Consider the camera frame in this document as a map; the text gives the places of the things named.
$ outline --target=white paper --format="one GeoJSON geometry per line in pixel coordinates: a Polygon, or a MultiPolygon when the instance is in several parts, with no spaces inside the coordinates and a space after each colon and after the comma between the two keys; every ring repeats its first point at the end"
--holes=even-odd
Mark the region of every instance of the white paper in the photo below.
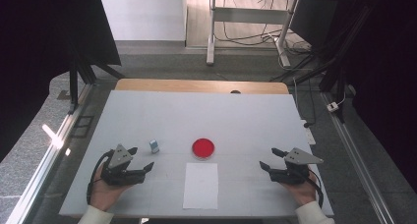
{"type": "Polygon", "coordinates": [[[183,208],[217,209],[216,163],[187,163],[183,208]]]}

